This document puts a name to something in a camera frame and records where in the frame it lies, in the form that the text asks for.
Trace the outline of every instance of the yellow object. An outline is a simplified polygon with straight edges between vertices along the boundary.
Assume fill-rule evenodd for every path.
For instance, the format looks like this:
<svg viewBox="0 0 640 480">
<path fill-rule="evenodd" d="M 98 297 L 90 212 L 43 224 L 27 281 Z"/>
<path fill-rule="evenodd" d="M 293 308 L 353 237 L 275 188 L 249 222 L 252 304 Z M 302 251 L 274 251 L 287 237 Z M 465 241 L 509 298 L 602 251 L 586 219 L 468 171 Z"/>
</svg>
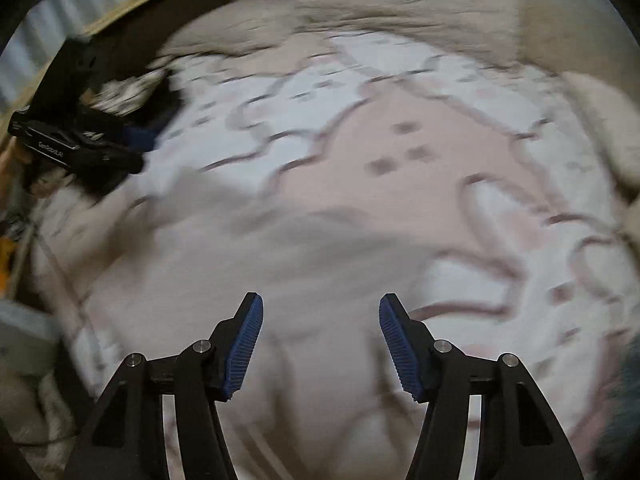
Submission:
<svg viewBox="0 0 640 480">
<path fill-rule="evenodd" d="M 14 254 L 16 243 L 6 236 L 0 237 L 0 296 L 4 297 L 11 276 L 9 262 Z"/>
</svg>

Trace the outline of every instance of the blanket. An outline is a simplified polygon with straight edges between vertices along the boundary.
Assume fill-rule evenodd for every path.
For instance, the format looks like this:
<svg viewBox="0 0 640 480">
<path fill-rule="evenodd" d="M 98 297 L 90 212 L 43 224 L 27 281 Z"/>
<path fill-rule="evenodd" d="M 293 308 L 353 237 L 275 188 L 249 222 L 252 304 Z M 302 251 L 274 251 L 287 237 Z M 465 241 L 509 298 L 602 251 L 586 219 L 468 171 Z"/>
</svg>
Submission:
<svg viewBox="0 0 640 480">
<path fill-rule="evenodd" d="M 265 332 L 221 409 L 234 462 L 256 478 L 400 478 L 424 412 L 376 326 L 396 292 L 468 354 L 519 355 L 588 469 L 640 292 L 562 80 L 366 30 L 172 68 L 188 104 L 146 170 L 97 205 L 52 199 L 42 237 L 77 301 L 34 252 L 96 392 L 124 354 L 179 352 L 256 290 Z"/>
<path fill-rule="evenodd" d="M 518 0 L 297 0 L 302 30 L 386 30 L 511 66 Z"/>
</svg>

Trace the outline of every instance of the curtain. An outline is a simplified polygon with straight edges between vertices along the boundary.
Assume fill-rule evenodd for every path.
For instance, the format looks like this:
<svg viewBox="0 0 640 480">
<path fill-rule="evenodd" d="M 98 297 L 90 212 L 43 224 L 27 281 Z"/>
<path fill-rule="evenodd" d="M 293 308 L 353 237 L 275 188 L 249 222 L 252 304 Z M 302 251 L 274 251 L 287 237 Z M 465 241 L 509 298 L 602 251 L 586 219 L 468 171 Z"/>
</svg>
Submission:
<svg viewBox="0 0 640 480">
<path fill-rule="evenodd" d="M 13 103 L 68 36 L 126 0 L 40 0 L 0 56 L 0 111 Z"/>
</svg>

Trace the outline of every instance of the blue fabric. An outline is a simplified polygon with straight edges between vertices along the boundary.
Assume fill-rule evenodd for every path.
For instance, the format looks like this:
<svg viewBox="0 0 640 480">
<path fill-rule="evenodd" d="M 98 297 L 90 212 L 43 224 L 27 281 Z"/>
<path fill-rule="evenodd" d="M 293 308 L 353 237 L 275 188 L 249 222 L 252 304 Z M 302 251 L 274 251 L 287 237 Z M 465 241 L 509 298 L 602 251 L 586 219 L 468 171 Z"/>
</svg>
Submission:
<svg viewBox="0 0 640 480">
<path fill-rule="evenodd" d="M 610 421 L 602 434 L 597 452 L 599 479 L 609 477 L 610 468 L 618 462 L 640 429 L 640 334 L 626 350 L 618 385 L 612 391 L 610 400 L 613 404 Z"/>
<path fill-rule="evenodd" d="M 124 143 L 127 147 L 139 152 L 150 152 L 156 146 L 156 138 L 159 133 L 159 130 L 126 126 L 123 132 Z"/>
</svg>

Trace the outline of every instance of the beige blanket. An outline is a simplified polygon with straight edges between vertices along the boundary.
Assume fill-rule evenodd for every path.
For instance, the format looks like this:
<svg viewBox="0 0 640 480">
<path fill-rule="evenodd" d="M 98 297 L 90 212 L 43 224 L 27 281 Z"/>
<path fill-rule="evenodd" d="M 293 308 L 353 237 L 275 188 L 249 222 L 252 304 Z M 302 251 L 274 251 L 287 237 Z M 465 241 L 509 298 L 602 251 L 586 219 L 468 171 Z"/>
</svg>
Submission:
<svg viewBox="0 0 640 480">
<path fill-rule="evenodd" d="M 499 66 L 518 55 L 517 0 L 298 0 L 304 30 L 386 30 Z"/>
</svg>

